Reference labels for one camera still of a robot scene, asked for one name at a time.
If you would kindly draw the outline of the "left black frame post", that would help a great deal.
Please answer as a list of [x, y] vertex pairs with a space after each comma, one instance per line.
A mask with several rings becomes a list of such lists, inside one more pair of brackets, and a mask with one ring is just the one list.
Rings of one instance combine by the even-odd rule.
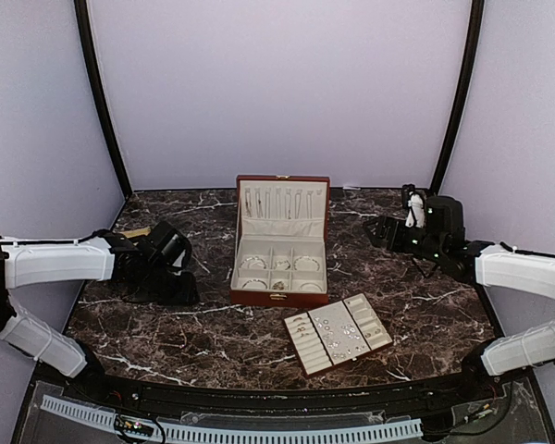
[[121, 189], [124, 199], [128, 200], [133, 194], [133, 189], [130, 185], [129, 175], [122, 159], [113, 127], [113, 121], [105, 98], [105, 89], [98, 66], [91, 20], [89, 17], [89, 5], [86, 0], [74, 0], [73, 4], [84, 64], [92, 92], [93, 103], [105, 139], [105, 146], [114, 168], [119, 188]]

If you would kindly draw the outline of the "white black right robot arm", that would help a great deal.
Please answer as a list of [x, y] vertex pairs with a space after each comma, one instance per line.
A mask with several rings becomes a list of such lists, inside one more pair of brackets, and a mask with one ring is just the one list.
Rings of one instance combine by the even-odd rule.
[[[364, 222], [371, 244], [415, 260], [427, 260], [458, 282], [519, 290], [555, 300], [555, 254], [537, 253], [505, 242], [467, 240], [463, 205], [449, 196], [402, 193], [404, 219], [377, 216]], [[462, 360], [453, 392], [473, 401], [490, 376], [518, 368], [555, 364], [555, 319], [524, 332], [477, 346]]]

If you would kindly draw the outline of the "black front table rail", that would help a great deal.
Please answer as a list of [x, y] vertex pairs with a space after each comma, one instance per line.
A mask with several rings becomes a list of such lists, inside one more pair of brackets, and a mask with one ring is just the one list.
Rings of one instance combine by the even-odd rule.
[[318, 390], [236, 390], [189, 388], [104, 376], [106, 384], [121, 394], [131, 409], [149, 413], [348, 413], [362, 409], [390, 409], [394, 413], [445, 410], [465, 402], [456, 391], [437, 384], [453, 383], [453, 376], [421, 382], [363, 388]]

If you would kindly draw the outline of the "right black frame post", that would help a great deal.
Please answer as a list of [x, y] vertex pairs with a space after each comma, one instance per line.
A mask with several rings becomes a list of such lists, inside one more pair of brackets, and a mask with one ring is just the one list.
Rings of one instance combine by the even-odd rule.
[[473, 69], [475, 66], [475, 58], [482, 28], [484, 10], [484, 0], [473, 0], [471, 2], [461, 68], [450, 110], [448, 125], [441, 144], [434, 174], [428, 187], [430, 194], [439, 194], [450, 165], [450, 159], [462, 122], [463, 111], [467, 101]]

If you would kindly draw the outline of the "black frame post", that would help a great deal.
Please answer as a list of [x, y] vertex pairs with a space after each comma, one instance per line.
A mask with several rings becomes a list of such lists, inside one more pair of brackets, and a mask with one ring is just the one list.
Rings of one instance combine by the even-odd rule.
[[91, 20], [89, 17], [89, 5], [86, 0], [74, 0], [73, 4], [84, 64], [92, 92], [93, 103], [105, 139], [105, 146], [114, 168], [119, 188], [121, 189], [124, 199], [128, 200], [133, 194], [133, 189], [130, 185], [129, 175], [122, 159], [113, 127], [113, 121], [105, 98], [105, 89], [98, 66]]
[[482, 28], [484, 10], [484, 0], [473, 0], [471, 2], [461, 68], [450, 110], [448, 125], [441, 144], [434, 174], [428, 187], [430, 194], [439, 194], [450, 165], [450, 159], [462, 122], [463, 111], [467, 101], [473, 69], [475, 66], [475, 58]]

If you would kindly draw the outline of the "red wooden jewelry box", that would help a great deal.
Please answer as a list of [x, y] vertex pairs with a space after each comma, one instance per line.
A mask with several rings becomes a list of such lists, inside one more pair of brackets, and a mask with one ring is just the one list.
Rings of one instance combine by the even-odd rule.
[[330, 179], [239, 175], [236, 184], [230, 301], [294, 308], [327, 304]]

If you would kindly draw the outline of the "red jewelry tray insert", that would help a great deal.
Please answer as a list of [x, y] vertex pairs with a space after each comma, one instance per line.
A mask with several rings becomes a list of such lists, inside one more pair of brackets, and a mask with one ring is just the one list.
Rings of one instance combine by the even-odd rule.
[[354, 362], [393, 339], [362, 293], [284, 319], [306, 376]]

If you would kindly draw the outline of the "woven bamboo tray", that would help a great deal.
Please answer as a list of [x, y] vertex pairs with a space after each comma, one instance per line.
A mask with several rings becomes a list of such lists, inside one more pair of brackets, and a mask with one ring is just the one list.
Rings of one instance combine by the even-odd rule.
[[150, 227], [120, 231], [120, 234], [125, 236], [128, 239], [138, 238], [140, 236], [148, 236], [150, 233], [151, 233]]

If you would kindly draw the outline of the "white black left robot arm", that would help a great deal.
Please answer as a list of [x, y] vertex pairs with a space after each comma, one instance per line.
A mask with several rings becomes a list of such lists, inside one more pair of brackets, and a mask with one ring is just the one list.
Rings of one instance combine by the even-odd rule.
[[190, 241], [166, 221], [130, 232], [100, 229], [79, 239], [24, 240], [0, 235], [0, 340], [76, 379], [92, 403], [112, 395], [98, 359], [11, 297], [14, 289], [60, 281], [118, 281], [138, 288], [143, 302], [190, 306], [200, 301], [187, 266]]

